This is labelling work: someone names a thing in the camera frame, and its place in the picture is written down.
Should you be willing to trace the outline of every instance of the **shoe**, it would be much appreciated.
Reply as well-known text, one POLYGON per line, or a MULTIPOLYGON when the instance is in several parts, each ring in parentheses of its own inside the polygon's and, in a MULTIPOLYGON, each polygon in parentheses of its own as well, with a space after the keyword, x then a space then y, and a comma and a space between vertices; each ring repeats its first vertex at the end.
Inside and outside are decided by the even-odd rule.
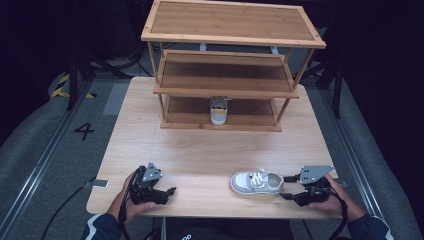
POLYGON ((223 125, 227 120, 228 98, 226 97, 210 97, 210 114, 211 122, 214 125, 223 125))
POLYGON ((278 194, 283 189, 284 179, 277 173, 259 169, 256 172, 238 172, 231 177, 231 188, 239 194, 278 194))

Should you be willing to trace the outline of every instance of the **person's left hand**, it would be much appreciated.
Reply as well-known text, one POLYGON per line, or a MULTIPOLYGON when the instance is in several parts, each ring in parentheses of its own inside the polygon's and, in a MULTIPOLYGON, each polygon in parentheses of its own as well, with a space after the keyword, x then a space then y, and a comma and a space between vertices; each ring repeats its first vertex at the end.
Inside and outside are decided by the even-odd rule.
MULTIPOLYGON (((118 221, 118 215, 119 215, 119 209, 121 207, 122 200, 124 199, 125 192, 127 191, 128 184, 131 181, 131 177, 134 173, 130 174, 126 179, 124 186, 122 187, 122 190, 116 195, 115 199, 113 200, 112 204, 110 205, 107 213, 112 214, 116 220, 118 221)), ((134 219, 135 216, 140 215, 143 212, 146 212, 154 207, 156 207, 156 204, 154 202, 146 202, 142 204, 135 205, 131 199, 128 199, 127 201, 127 220, 125 223, 129 223, 131 220, 134 219)))

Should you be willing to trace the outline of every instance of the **sleeve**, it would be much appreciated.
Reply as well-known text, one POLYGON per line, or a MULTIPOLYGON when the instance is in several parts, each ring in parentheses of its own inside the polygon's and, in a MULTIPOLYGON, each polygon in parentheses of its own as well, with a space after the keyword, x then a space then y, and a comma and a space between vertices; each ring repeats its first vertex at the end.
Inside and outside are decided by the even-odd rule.
POLYGON ((121 230, 111 214, 97 214, 85 225, 81 240, 119 240, 121 230))
POLYGON ((365 214, 363 217, 348 223, 352 239, 393 240, 390 228, 380 218, 365 214))

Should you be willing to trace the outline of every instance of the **yellow and black tape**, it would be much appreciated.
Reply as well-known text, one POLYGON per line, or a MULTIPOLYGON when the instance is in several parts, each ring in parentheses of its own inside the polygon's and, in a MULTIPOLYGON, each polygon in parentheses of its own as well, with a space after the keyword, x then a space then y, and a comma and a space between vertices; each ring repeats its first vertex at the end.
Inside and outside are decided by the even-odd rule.
MULTIPOLYGON (((63 86, 65 86, 66 81, 68 81, 70 79, 69 73, 63 75, 63 77, 60 79, 59 83, 56 86, 56 89, 53 91, 52 93, 52 97, 70 97, 71 94, 67 93, 67 92, 62 92, 62 88, 63 86)), ((85 98, 91 98, 94 99, 97 97, 97 94, 95 93, 87 93, 87 95, 85 96, 85 98)))

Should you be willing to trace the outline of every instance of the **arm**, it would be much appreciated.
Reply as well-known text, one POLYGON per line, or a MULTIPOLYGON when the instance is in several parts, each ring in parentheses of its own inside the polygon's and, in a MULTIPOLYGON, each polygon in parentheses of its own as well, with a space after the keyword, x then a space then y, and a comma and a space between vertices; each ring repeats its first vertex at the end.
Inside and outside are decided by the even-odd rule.
MULTIPOLYGON (((390 234, 390 228, 383 220, 367 214, 330 175, 327 174, 325 178, 348 206, 347 225, 353 239, 393 239, 390 234)), ((330 211, 342 216, 341 204, 333 195, 330 195, 325 202, 310 203, 308 207, 316 210, 330 211)))
MULTIPOLYGON (((116 195, 112 204, 105 214, 97 214, 88 220, 83 235, 81 239, 86 240, 119 240, 121 237, 121 230, 119 229, 118 224, 118 215, 119 209, 121 207, 122 200, 124 199, 125 192, 127 190, 128 184, 131 180, 131 176, 128 176, 125 179, 124 186, 122 190, 116 195)), ((128 224, 135 216, 140 215, 141 213, 148 211, 154 208, 156 204, 154 202, 147 202, 139 205, 134 205, 134 203, 129 199, 127 201, 127 221, 125 224, 128 224)))

